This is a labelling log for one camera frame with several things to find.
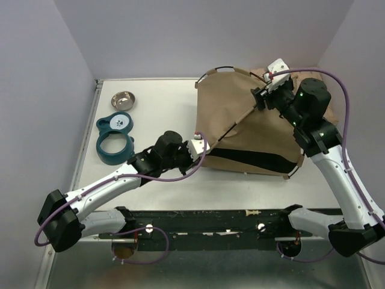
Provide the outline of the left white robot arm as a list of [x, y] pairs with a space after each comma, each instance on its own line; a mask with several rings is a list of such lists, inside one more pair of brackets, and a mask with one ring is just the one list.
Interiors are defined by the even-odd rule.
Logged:
[[192, 140], [184, 141], [178, 133], [166, 131], [153, 146], [134, 154], [100, 180], [67, 193], [50, 192], [37, 218], [35, 245], [50, 245], [54, 251], [64, 252], [91, 235], [130, 236], [134, 224], [127, 209], [99, 211], [99, 207], [150, 181], [165, 182], [161, 175], [172, 169], [179, 169], [178, 181], [190, 177], [209, 150], [208, 141], [200, 132]]

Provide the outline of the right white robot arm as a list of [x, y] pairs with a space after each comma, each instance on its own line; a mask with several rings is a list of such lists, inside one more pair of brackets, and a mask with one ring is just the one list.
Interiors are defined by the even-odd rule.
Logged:
[[342, 148], [342, 136], [324, 113], [331, 100], [326, 85], [306, 78], [293, 92], [292, 80], [275, 90], [255, 88], [251, 94], [262, 111], [276, 109], [293, 126], [293, 136], [305, 156], [321, 171], [342, 214], [329, 216], [292, 205], [281, 211], [277, 230], [285, 236], [306, 231], [328, 240], [333, 249], [350, 257], [384, 237], [384, 212], [374, 204]]

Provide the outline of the beige fabric pet tent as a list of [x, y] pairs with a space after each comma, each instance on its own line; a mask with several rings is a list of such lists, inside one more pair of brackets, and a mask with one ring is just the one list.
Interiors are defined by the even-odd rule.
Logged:
[[290, 124], [276, 110], [257, 109], [251, 92], [264, 86], [259, 75], [230, 66], [211, 69], [195, 83], [196, 131], [211, 148], [205, 167], [289, 179], [302, 166]]

